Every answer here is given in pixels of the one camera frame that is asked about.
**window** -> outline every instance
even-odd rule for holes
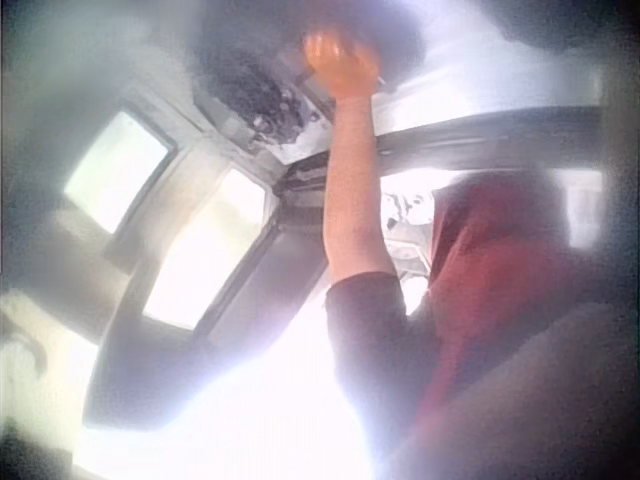
[[[262,229],[265,190],[230,170],[178,235],[144,314],[193,329]]]
[[[113,233],[168,153],[169,149],[140,123],[119,112],[82,158],[64,193]]]

